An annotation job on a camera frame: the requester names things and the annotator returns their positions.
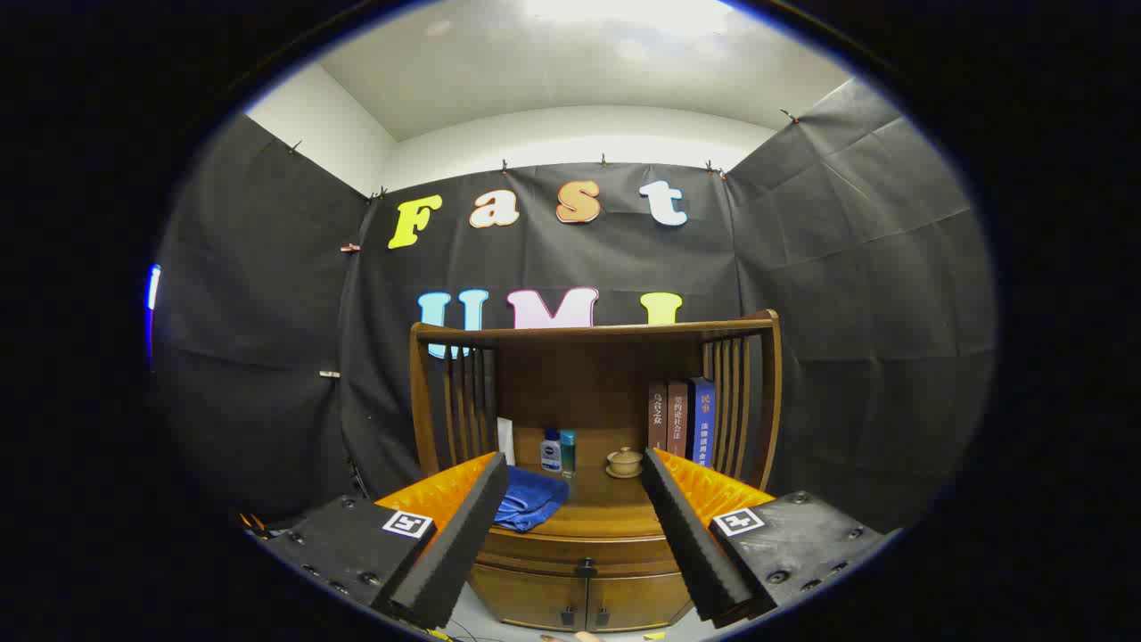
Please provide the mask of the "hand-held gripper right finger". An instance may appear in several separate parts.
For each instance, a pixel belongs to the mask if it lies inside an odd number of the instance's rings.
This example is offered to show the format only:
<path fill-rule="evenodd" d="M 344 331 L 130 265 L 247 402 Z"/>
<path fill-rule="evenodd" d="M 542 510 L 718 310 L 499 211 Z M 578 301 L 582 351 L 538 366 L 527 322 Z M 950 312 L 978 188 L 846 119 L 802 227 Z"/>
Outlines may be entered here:
<path fill-rule="evenodd" d="M 640 479 L 698 617 L 717 629 L 799 606 L 899 536 L 815 493 L 774 497 L 657 448 Z"/>

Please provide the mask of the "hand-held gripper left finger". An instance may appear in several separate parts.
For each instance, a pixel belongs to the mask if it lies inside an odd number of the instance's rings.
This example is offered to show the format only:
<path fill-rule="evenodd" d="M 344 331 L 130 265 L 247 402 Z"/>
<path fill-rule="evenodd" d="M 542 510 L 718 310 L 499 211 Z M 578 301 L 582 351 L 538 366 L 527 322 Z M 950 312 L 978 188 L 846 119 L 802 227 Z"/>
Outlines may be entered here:
<path fill-rule="evenodd" d="M 492 452 L 383 499 L 339 496 L 259 544 L 326 592 L 420 629 L 440 629 L 505 489 L 505 456 Z"/>

